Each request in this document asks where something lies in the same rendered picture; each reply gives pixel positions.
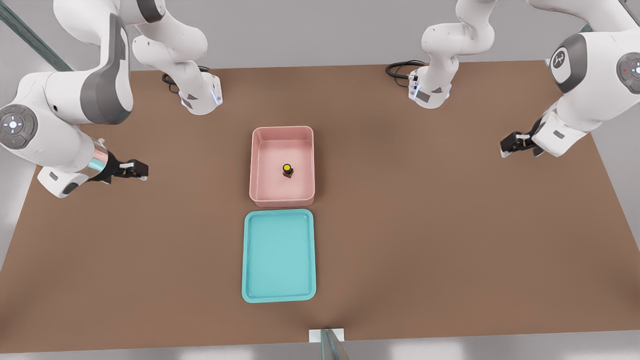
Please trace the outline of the pink plastic box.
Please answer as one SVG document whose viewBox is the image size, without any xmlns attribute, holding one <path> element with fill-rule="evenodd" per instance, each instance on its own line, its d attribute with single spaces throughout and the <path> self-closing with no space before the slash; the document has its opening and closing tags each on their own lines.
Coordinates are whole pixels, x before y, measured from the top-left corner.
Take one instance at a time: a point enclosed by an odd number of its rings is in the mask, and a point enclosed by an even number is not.
<svg viewBox="0 0 640 360">
<path fill-rule="evenodd" d="M 291 178 L 282 166 L 294 169 Z M 260 208 L 309 207 L 316 193 L 314 133 L 309 126 L 259 127 L 251 144 L 249 196 Z"/>
</svg>

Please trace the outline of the pale blue-green tray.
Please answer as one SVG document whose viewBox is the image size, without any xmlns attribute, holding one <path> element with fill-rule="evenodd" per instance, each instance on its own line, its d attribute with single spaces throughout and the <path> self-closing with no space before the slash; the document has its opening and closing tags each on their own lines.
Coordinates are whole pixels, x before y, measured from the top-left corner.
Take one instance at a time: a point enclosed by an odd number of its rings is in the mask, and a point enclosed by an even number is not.
<svg viewBox="0 0 640 360">
<path fill-rule="evenodd" d="M 254 210 L 244 219 L 242 298 L 308 301 L 317 292 L 314 217 L 308 209 Z"/>
</svg>

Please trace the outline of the silver frame post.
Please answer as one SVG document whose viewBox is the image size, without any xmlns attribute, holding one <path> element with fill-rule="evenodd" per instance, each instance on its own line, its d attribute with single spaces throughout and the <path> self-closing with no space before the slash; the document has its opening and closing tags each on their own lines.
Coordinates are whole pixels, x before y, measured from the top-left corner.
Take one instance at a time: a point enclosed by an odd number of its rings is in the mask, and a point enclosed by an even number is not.
<svg viewBox="0 0 640 360">
<path fill-rule="evenodd" d="M 5 2 L 0 0 L 0 21 L 25 42 L 34 52 L 59 72 L 70 72 L 73 69 L 46 44 Z"/>
<path fill-rule="evenodd" d="M 322 360 L 352 360 L 343 345 L 343 328 L 310 329 L 308 339 L 309 343 L 320 343 Z"/>
</svg>

